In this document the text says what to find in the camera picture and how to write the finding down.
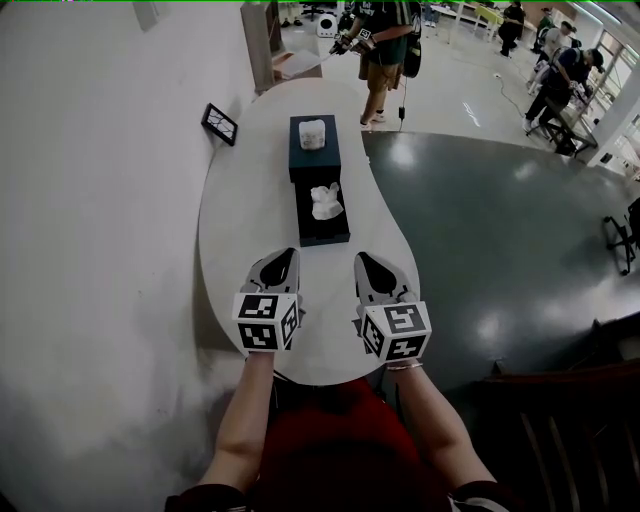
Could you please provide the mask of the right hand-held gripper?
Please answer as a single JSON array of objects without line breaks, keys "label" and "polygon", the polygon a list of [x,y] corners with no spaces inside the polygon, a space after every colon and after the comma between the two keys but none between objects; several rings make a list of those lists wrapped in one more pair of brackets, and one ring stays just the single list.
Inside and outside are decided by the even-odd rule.
[{"label": "right hand-held gripper", "polygon": [[358,334],[365,352],[380,361],[420,358],[431,336],[431,323],[426,304],[405,272],[361,251],[354,258],[354,277]]}]

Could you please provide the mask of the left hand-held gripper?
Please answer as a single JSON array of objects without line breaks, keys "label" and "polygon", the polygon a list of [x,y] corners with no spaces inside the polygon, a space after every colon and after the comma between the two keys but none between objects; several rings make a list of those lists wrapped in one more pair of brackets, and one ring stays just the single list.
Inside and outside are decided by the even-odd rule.
[{"label": "left hand-held gripper", "polygon": [[300,327],[300,254],[293,247],[270,253],[249,270],[234,297],[232,320],[249,352],[289,351]]}]

